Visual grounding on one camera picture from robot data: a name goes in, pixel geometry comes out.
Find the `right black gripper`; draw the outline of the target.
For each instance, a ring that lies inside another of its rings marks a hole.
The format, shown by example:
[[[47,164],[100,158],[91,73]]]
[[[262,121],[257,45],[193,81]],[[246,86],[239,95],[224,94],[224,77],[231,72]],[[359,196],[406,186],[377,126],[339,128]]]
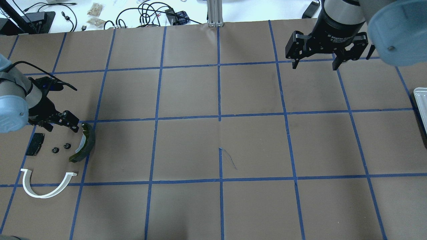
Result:
[[[363,18],[343,18],[335,20],[327,13],[318,16],[314,29],[309,35],[294,31],[285,46],[285,57],[292,61],[296,69],[301,59],[314,54],[331,54],[335,58],[332,69],[338,70],[341,64],[351,59],[350,51],[357,56],[368,46],[366,32],[359,32],[365,20]],[[344,50],[353,44],[351,50]]]

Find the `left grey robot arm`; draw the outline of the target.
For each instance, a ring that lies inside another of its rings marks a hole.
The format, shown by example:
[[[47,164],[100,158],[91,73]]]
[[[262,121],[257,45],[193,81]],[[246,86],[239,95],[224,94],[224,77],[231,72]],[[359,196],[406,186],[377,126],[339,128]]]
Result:
[[[0,57],[0,131],[15,132],[27,124],[39,126],[51,132],[53,125],[65,126],[73,132],[79,131],[79,118],[70,111],[59,112],[48,98],[50,91],[62,91],[64,86],[76,90],[45,72],[42,78],[27,77],[17,65],[4,56]]]

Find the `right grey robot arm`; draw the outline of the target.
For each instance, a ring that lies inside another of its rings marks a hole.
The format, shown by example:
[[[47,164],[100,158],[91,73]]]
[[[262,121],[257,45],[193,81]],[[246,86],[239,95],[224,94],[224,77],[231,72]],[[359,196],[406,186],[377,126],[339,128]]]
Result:
[[[334,54],[333,70],[359,60],[368,44],[366,59],[377,51],[392,66],[411,66],[427,59],[425,0],[322,0],[312,32],[294,31],[285,57],[295,69],[301,59]]]

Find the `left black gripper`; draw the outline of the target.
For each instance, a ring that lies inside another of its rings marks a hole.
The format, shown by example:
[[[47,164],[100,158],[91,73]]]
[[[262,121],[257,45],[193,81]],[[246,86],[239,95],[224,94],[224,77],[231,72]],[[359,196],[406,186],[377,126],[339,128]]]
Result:
[[[55,109],[53,102],[44,95],[34,107],[29,109],[28,123],[42,127],[48,132],[53,130],[52,123],[67,127],[74,133],[79,131],[79,118],[70,111],[60,113]]]

